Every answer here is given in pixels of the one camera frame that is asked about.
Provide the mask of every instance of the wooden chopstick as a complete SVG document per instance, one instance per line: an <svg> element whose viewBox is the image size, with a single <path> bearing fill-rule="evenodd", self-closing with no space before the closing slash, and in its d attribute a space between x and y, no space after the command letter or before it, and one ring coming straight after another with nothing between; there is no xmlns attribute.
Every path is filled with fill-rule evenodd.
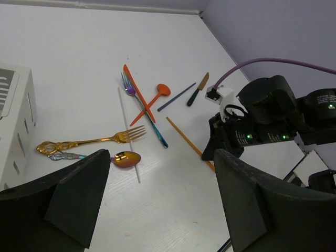
<svg viewBox="0 0 336 252"><path fill-rule="evenodd" d="M194 149L194 151L201 157L202 153L199 151L199 149L186 137L185 134L173 123L172 120L170 120L169 117L166 117L168 122L177 130L177 132L184 138L184 140L191 146L191 148ZM211 168L211 170L215 171L214 165L210 161L205 161L205 163Z"/></svg>
<svg viewBox="0 0 336 252"><path fill-rule="evenodd" d="M140 90L138 89L137 84L135 84L135 81L134 81L134 79L133 79L133 77L131 75L131 72L129 71L127 65L124 65L123 70L124 70L124 72L127 73L128 77L130 78L130 80L132 82L132 85L133 85L134 89L136 90L137 95L139 96L139 98L140 98L143 106L145 107L146 111L148 112L149 116L151 117L151 119L153 120L153 122L156 122L155 118L154 118L154 116L153 116L153 114L152 114L152 112L151 112L151 110L150 110L150 108L148 106L148 104L146 103L145 99L142 97L142 94L141 94Z"/></svg>

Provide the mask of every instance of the orange plastic spoon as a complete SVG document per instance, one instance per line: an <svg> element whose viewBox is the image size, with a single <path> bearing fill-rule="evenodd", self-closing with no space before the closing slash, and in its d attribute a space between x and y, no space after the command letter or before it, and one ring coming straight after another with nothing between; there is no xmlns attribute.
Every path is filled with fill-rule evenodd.
<svg viewBox="0 0 336 252"><path fill-rule="evenodd" d="M160 96L169 96L171 94L169 87L166 86L165 84L158 84L157 87L158 87L157 88L158 93L156 94L154 99L151 100L150 103L148 103L148 107L151 107ZM138 114L138 116L130 124L130 126L134 125L144 114L145 112L141 111L140 114Z"/></svg>

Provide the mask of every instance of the fork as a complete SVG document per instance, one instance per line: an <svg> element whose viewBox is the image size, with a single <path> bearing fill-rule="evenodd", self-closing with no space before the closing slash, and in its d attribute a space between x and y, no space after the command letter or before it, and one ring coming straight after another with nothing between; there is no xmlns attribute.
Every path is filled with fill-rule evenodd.
<svg viewBox="0 0 336 252"><path fill-rule="evenodd" d="M104 141L114 141L116 143L129 143L142 137L146 134L146 129L144 126L139 126L130 130L125 130L116 133L114 136L110 138L100 138L100 139L93 139L93 140L86 140L86 141L75 141L75 142L50 142L46 141L41 143L36 147L36 150L44 155L52 155L55 152L62 151L62 150L69 150L71 148L81 146L88 143L97 143L97 142L104 142Z"/></svg>
<svg viewBox="0 0 336 252"><path fill-rule="evenodd" d="M157 129L157 127L155 126L153 120L150 118L148 112L146 111L145 107L143 106L142 102L140 101L140 99L136 96L136 91L130 81L130 79L128 78L127 74L125 72L121 73L121 78L122 78L122 82L125 88L126 93L129 96L135 97L135 99L137 100L137 102L139 103L141 109L143 110L143 112L145 113L145 115L147 116L148 120L151 122L151 125L154 129L155 134L157 135L157 137L159 138L160 142L162 143L162 145L165 148L168 148L168 143L165 141L165 139L163 138L163 136L161 135L161 133L159 132L159 130Z"/></svg>

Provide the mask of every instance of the ornate fork handle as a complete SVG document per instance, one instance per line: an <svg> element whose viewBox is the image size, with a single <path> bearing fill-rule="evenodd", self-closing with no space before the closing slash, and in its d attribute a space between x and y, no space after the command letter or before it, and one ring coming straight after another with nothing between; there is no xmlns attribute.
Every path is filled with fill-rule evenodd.
<svg viewBox="0 0 336 252"><path fill-rule="evenodd" d="M111 138L101 138L101 139L93 139L93 140L87 140L87 141L75 141L75 142L43 142L40 145L36 147L36 150L44 155L52 155L56 152L61 152L63 150L69 150L71 148L88 144L88 143L96 143L96 142L103 142L103 141L111 141L114 140L113 137Z"/></svg>

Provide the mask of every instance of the white stick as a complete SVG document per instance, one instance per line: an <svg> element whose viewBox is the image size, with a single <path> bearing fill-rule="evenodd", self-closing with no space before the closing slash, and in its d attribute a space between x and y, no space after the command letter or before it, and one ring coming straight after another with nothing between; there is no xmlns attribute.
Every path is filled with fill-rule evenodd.
<svg viewBox="0 0 336 252"><path fill-rule="evenodd" d="M121 91L120 87L118 87L118 93L119 93L119 98L120 98L122 114L124 115L124 122L125 122L126 130L128 130L129 129L129 123L128 123L127 110L126 110L126 106L125 106L125 102L124 102L123 92ZM134 147L133 147L132 142L130 142L130 148L131 148L131 151L134 152ZM135 167L136 176L138 177L138 182L141 183L138 165L135 165L134 167Z"/></svg>

